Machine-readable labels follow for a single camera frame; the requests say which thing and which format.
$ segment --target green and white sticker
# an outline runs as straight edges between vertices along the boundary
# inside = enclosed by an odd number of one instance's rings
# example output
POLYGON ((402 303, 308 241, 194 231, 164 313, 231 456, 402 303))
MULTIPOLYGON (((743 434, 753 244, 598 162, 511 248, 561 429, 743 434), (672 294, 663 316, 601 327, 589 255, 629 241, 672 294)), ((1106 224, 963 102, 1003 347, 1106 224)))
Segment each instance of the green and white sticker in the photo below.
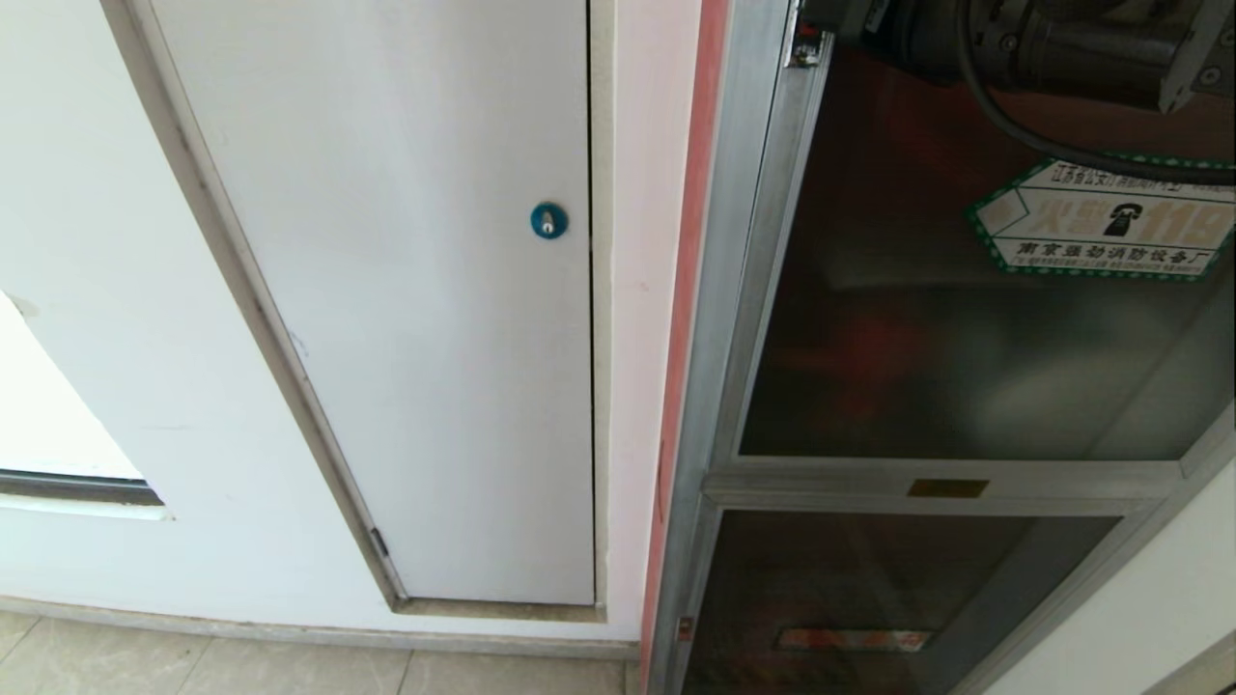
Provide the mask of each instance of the green and white sticker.
POLYGON ((1146 181, 1048 160, 965 215, 1007 272, 1196 281, 1231 241, 1236 188, 1146 181))

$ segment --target black cable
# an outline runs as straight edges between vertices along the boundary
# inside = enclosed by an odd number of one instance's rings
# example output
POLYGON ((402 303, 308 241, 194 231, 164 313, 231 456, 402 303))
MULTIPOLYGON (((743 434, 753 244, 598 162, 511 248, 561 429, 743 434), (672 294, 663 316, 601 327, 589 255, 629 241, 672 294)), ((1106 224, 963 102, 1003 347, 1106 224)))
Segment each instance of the black cable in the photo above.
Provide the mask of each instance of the black cable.
POLYGON ((974 94, 974 100, 983 109, 983 115, 988 117, 1005 135, 1023 145, 1033 147, 1044 155, 1103 169, 1115 174, 1146 178, 1151 181, 1168 181, 1173 183, 1192 183, 1196 185, 1236 185, 1236 169, 1227 166, 1222 168, 1200 169, 1193 167, 1169 167, 1164 164, 1152 164, 1149 162, 1135 162, 1112 157, 1093 150, 1083 150, 1063 142, 1057 142, 1037 132, 1026 129, 1012 120, 1009 114, 996 104, 991 94, 988 93, 979 73, 974 67, 974 47, 970 36, 970 2, 971 0, 957 0, 957 62, 962 69, 962 78, 974 94))

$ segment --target stainless steel frame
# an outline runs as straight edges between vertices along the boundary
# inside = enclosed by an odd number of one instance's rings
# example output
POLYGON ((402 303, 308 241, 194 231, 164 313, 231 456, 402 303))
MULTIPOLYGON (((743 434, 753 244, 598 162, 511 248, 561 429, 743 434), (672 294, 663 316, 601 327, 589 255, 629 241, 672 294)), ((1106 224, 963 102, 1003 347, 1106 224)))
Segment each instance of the stainless steel frame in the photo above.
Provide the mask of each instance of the stainless steel frame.
MULTIPOLYGON (((1180 460, 994 461, 740 455, 776 279, 821 108, 826 59, 781 68, 794 0, 732 0, 680 449, 649 665, 649 693, 682 690, 727 510, 1122 521, 953 694, 976 694, 1049 634, 1236 456, 1229 404, 1180 460), (907 497, 917 479, 990 481, 981 498, 907 497)), ((1192 339, 1205 336, 1192 336, 1192 339)), ((1145 385, 1166 378, 1173 360, 1145 385)))

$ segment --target white door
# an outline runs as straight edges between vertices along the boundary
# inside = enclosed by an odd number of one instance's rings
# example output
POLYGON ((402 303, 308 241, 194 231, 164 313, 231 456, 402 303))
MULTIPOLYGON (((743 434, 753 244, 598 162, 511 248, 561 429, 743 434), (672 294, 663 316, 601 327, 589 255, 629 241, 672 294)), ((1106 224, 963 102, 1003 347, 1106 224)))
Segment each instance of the white door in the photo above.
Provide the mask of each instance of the white door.
POLYGON ((586 0, 153 9, 408 594, 592 603, 586 0))

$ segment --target baseboard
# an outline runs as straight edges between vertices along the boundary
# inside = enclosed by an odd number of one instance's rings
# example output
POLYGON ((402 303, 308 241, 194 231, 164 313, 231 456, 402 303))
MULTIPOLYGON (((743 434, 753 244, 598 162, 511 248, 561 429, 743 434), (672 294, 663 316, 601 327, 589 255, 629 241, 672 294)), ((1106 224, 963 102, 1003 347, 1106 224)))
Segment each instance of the baseboard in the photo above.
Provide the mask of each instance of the baseboard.
POLYGON ((638 660, 639 643, 620 639, 557 639, 549 637, 506 637, 493 634, 454 634, 442 632, 397 632, 341 627, 303 627, 252 622, 216 621, 116 611, 93 606, 51 603, 0 596, 0 611, 28 613, 115 627, 184 632, 237 639, 303 642, 339 647, 377 647, 386 649, 423 649, 428 652, 470 652, 512 657, 555 657, 570 659, 638 660))

